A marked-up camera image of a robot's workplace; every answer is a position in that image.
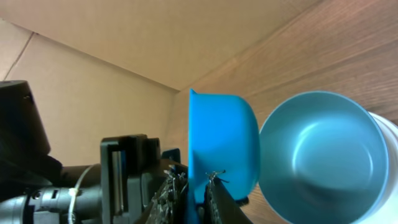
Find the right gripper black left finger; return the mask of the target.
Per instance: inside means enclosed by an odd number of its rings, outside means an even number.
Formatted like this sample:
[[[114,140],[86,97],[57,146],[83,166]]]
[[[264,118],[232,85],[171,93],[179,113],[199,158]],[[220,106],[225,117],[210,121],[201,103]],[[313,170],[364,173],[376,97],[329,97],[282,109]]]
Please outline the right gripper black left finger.
[[[188,198],[188,168],[174,165],[164,174],[164,182],[134,224],[184,223]]]

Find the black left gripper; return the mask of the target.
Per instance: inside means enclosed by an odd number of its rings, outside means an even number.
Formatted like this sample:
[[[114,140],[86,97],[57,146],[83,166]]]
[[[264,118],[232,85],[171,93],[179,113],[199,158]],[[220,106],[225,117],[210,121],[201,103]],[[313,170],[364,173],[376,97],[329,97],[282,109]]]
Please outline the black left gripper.
[[[104,138],[100,154],[103,223],[137,221],[164,182],[164,172],[183,165],[178,148],[161,151],[159,139],[145,134]]]

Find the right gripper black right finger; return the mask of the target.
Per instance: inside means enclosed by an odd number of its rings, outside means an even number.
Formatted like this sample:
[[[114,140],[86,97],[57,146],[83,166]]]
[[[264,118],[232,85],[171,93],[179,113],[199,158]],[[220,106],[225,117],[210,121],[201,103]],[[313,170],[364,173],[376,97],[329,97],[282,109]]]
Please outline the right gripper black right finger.
[[[228,181],[219,178],[225,170],[214,171],[208,176],[205,187],[203,222],[210,224],[252,224],[252,221],[241,210],[249,203],[248,197],[235,200],[228,192],[224,183]]]

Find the blue plastic scoop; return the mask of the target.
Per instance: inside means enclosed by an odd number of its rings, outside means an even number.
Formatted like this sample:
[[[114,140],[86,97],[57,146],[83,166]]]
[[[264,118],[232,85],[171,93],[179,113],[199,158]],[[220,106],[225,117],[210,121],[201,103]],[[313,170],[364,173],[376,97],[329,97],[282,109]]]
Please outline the blue plastic scoop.
[[[208,176],[218,177],[235,200],[252,192],[259,178],[259,130],[253,110],[240,96],[190,90],[188,110],[187,222],[204,223]]]

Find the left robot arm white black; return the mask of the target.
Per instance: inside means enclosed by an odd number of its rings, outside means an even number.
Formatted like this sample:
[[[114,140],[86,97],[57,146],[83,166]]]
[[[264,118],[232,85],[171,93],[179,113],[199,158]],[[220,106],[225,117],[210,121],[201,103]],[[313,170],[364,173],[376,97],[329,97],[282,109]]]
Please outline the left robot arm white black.
[[[2,223],[183,223],[187,169],[144,134],[105,138],[100,162],[64,166],[29,84],[1,83]]]

